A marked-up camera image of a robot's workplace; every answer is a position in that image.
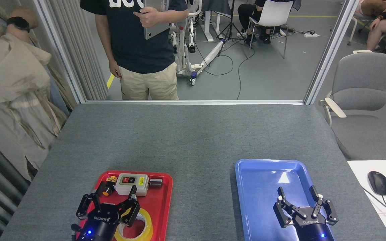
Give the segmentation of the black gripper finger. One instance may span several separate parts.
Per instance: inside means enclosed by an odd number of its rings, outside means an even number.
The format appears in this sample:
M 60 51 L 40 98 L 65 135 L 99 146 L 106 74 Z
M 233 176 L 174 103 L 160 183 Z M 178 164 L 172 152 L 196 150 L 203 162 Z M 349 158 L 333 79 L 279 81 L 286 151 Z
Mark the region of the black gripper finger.
M 140 204 L 135 195 L 136 191 L 137 187 L 133 185 L 128 198 L 116 205 L 116 211 L 119 218 L 118 222 L 124 223 L 128 227 L 132 227 L 140 210 Z
M 78 219 L 84 220 L 88 218 L 87 210 L 91 202 L 94 203 L 95 209 L 91 211 L 89 214 L 93 215 L 94 217 L 101 218 L 102 209 L 101 209 L 99 196 L 96 192 L 93 192 L 90 194 L 83 195 L 76 212 L 76 216 Z
M 324 207 L 326 211 L 326 224 L 335 225 L 339 219 L 334 210 L 333 202 L 329 199 L 325 199 L 323 195 L 319 194 L 314 185 L 310 186 L 309 191 L 312 195 L 313 200 L 315 201 L 315 206 L 313 208 L 313 212 L 311 217 L 316 219 L 319 215 L 320 209 Z
M 301 218 L 301 211 L 298 207 L 288 202 L 282 187 L 277 189 L 278 197 L 273 206 L 273 210 L 281 228 L 286 228 L 294 224 L 296 217 Z

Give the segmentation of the person's left hand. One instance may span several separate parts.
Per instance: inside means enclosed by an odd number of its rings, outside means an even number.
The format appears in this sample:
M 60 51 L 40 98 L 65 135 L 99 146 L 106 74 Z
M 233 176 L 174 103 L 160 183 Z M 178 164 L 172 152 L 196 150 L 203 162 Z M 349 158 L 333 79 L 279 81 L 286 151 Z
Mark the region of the person's left hand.
M 144 28 L 151 28 L 162 21 L 163 12 L 158 11 L 153 7 L 145 7 L 139 12 L 133 12 L 140 19 L 140 23 Z

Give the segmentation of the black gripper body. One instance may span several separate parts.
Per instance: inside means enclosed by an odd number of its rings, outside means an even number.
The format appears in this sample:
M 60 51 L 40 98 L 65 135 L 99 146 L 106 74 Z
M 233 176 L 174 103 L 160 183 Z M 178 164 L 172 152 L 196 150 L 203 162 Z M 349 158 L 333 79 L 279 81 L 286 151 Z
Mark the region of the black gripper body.
M 316 217 L 313 216 L 314 208 L 300 207 L 307 217 L 293 213 L 293 222 L 298 239 L 300 241 L 333 241 L 331 230 L 326 224 L 326 218 L 319 212 Z
M 77 230 L 78 241 L 111 241 L 120 220 L 120 208 L 93 209 L 86 214 L 85 208 L 77 209 L 77 217 L 86 219 Z

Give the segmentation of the person's right hand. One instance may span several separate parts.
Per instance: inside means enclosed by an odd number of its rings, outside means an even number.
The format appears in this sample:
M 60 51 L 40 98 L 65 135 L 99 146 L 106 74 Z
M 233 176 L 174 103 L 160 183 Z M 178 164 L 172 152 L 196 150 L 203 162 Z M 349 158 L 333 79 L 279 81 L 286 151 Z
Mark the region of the person's right hand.
M 115 60 L 109 60 L 109 70 L 113 76 L 122 78 L 121 70 Z

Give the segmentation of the person's hand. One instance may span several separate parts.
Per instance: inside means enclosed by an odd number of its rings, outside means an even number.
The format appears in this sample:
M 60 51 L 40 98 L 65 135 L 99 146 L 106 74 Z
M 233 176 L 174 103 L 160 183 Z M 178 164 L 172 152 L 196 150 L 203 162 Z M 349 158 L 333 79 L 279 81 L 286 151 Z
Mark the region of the person's hand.
M 37 16 L 30 9 L 24 6 L 19 6 L 13 9 L 12 12 L 9 14 L 9 17 L 23 18 L 26 22 L 29 23 L 29 29 L 35 29 L 39 26 Z M 6 26 L 6 33 L 10 33 L 17 37 L 19 40 L 29 43 L 29 32 L 24 29 L 19 29 L 14 24 L 9 24 Z

